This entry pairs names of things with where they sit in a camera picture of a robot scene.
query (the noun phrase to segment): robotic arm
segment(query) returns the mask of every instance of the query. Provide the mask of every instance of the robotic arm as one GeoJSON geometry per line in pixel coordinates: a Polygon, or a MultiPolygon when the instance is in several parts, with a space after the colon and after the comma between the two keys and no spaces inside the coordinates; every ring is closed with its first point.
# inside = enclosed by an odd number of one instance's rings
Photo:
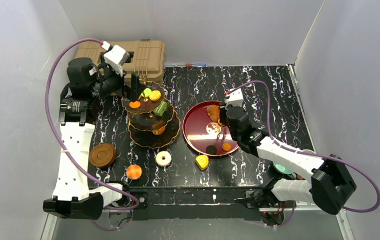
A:
{"type": "MultiPolygon", "coordinates": [[[[252,127],[250,118],[241,107],[241,89],[229,94],[220,105],[220,121],[228,126],[231,137],[240,148],[259,158],[278,163],[305,180],[280,179],[273,186],[250,196],[258,205],[275,205],[283,201],[315,203],[323,211],[336,215],[356,190],[346,166],[342,163],[314,156],[297,154],[300,149],[278,143],[265,131],[252,127]],[[285,145],[288,151],[280,146],[285,145]]],[[[247,199],[236,202],[247,203],[247,199]]]]}
{"type": "MultiPolygon", "coordinates": [[[[71,60],[66,70],[70,83],[61,95],[59,121],[62,141],[78,164],[87,171],[91,137],[94,133],[100,100],[112,93],[136,101],[146,88],[138,74],[131,76],[131,86],[124,83],[122,65],[129,58],[121,47],[103,42],[106,50],[96,66],[87,57],[71,60]]],[[[109,183],[122,190],[120,183],[109,183]]],[[[122,194],[104,186],[89,190],[87,177],[62,150],[59,172],[52,197],[43,202],[45,212],[61,218],[98,219],[105,206],[122,198],[122,194]]]]}

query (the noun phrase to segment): white donut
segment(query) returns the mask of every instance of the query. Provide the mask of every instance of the white donut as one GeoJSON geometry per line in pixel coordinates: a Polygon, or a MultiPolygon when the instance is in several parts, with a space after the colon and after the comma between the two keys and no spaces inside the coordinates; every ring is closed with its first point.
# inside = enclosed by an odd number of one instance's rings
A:
{"type": "Polygon", "coordinates": [[[172,161],[171,154],[167,151],[161,151],[156,155],[156,163],[161,167],[168,166],[172,161]]]}

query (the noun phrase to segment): round red plate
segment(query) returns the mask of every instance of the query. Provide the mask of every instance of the round red plate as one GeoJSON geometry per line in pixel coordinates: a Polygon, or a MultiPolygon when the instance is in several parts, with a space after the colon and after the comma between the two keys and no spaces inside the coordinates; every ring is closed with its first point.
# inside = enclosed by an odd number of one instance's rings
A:
{"type": "Polygon", "coordinates": [[[207,156],[224,156],[238,149],[236,141],[231,139],[227,126],[220,127],[212,122],[207,116],[206,108],[210,105],[218,105],[218,101],[204,101],[192,107],[184,117],[182,131],[188,145],[195,151],[207,156]],[[231,151],[222,150],[222,144],[229,143],[231,151]],[[206,147],[213,145],[216,147],[216,154],[207,154],[206,147]]]}

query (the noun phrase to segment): marble tabletop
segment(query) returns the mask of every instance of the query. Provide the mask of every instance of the marble tabletop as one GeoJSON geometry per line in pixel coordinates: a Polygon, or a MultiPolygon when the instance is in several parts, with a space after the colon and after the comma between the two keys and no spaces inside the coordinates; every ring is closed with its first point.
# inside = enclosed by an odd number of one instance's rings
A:
{"type": "MultiPolygon", "coordinates": [[[[203,101],[222,101],[224,93],[250,80],[263,80],[271,91],[271,123],[273,134],[281,141],[300,149],[312,149],[302,112],[286,66],[166,67],[163,86],[178,117],[203,101]]],[[[243,89],[243,108],[255,127],[266,127],[266,90],[261,85],[243,89]]],[[[111,143],[117,150],[114,163],[107,168],[89,164],[88,171],[98,179],[128,181],[130,187],[264,187],[279,175],[271,162],[249,155],[240,149],[218,159],[211,159],[205,171],[195,164],[198,155],[186,144],[182,129],[175,141],[165,147],[149,149],[134,144],[127,130],[126,111],[117,96],[101,103],[91,148],[111,143]],[[172,163],[159,167],[155,156],[168,151],[172,163]],[[142,177],[128,180],[126,168],[141,166],[142,177]]],[[[89,181],[90,187],[97,184],[89,181]]]]}

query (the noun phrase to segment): beige plastic toolbox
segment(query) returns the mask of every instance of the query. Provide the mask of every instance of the beige plastic toolbox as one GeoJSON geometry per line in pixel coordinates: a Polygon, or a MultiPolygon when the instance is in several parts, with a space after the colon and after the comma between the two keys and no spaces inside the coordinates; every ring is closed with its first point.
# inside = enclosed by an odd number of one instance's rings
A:
{"type": "MultiPolygon", "coordinates": [[[[131,82],[131,73],[138,73],[140,78],[163,85],[163,68],[165,60],[165,44],[158,40],[138,41],[108,41],[118,45],[130,53],[131,57],[123,65],[127,72],[125,82],[131,82]]],[[[104,49],[96,42],[83,42],[78,45],[75,58],[91,58],[95,64],[100,64],[100,54],[104,49]]]]}

